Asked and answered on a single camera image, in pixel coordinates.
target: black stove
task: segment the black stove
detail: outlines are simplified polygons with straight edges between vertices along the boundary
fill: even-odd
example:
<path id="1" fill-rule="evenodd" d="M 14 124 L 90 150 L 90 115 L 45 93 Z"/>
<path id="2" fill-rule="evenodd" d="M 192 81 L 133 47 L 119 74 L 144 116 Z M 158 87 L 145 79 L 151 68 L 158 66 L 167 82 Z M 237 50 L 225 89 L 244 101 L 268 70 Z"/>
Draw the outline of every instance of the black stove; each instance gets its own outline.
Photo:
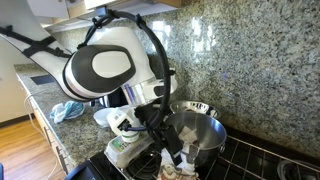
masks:
<path id="1" fill-rule="evenodd" d="M 224 153 L 209 166 L 196 169 L 200 179 L 320 180 L 319 160 L 284 150 L 283 147 L 270 145 L 266 141 L 249 135 L 238 139 L 235 138 L 239 136 L 238 133 L 230 129 L 227 131 L 229 135 Z M 91 157 L 86 163 L 94 167 L 96 173 L 99 174 L 98 178 L 94 176 L 96 180 L 150 180 L 157 177 L 161 155 L 155 148 L 149 148 L 125 169 L 114 167 L 103 152 Z"/>

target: granite countertop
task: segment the granite countertop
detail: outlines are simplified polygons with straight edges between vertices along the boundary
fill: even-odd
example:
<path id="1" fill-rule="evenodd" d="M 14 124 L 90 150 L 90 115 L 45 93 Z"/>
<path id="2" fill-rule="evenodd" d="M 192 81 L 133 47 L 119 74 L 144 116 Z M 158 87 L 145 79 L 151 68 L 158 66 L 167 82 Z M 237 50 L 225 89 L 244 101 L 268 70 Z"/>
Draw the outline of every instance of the granite countertop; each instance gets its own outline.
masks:
<path id="1" fill-rule="evenodd" d="M 40 111 L 46 117 L 47 125 L 65 150 L 73 167 L 84 162 L 96 153 L 103 151 L 114 134 L 96 123 L 93 114 L 99 109 L 85 103 L 84 113 L 72 120 L 64 120 L 59 124 L 49 118 L 54 105 L 65 103 L 71 98 L 66 96 L 56 82 L 36 85 L 30 77 L 47 75 L 37 64 L 14 66 L 18 77 L 33 95 Z"/>

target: granite backsplash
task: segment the granite backsplash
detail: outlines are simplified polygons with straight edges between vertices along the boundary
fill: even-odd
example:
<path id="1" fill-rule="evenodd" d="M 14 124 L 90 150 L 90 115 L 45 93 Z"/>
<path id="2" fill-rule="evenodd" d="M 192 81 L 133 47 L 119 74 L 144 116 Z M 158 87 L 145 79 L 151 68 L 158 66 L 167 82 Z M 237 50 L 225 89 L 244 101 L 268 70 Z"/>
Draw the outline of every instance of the granite backsplash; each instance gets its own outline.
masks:
<path id="1" fill-rule="evenodd" d="M 320 158 L 320 1 L 197 0 L 144 17 L 179 89 L 219 107 L 228 126 Z M 154 63 L 150 40 L 127 20 Z M 71 51 L 87 28 L 54 33 Z"/>

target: blue towel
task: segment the blue towel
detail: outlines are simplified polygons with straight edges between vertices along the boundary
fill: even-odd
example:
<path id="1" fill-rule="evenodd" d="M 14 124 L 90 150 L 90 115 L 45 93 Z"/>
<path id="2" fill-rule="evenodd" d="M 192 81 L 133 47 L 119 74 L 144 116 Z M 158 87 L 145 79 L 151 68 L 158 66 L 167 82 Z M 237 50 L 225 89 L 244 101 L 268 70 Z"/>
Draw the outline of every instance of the blue towel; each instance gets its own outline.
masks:
<path id="1" fill-rule="evenodd" d="M 65 105 L 62 103 L 55 105 L 50 113 L 50 118 L 55 123 L 62 122 L 64 119 L 72 119 L 80 116 L 84 111 L 84 105 L 79 102 L 68 101 Z"/>

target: stainless steel bowl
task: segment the stainless steel bowl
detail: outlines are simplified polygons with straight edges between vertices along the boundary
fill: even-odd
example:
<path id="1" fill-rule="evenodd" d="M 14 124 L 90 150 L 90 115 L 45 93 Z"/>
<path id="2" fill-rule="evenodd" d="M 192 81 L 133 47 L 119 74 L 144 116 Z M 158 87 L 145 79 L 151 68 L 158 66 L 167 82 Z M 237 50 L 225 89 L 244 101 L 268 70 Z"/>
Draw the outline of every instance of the stainless steel bowl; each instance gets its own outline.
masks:
<path id="1" fill-rule="evenodd" d="M 220 111 L 208 104 L 197 101 L 177 101 L 170 104 L 170 110 L 173 113 L 193 111 L 196 113 L 206 114 L 215 119 L 219 119 L 221 116 Z"/>
<path id="2" fill-rule="evenodd" d="M 197 167 L 211 165 L 224 150 L 227 132 L 223 125 L 212 117 L 194 112 L 179 112 L 170 115 L 165 124 L 172 125 L 178 134 L 185 126 L 191 130 L 197 130 L 196 135 L 200 148 L 195 159 Z"/>

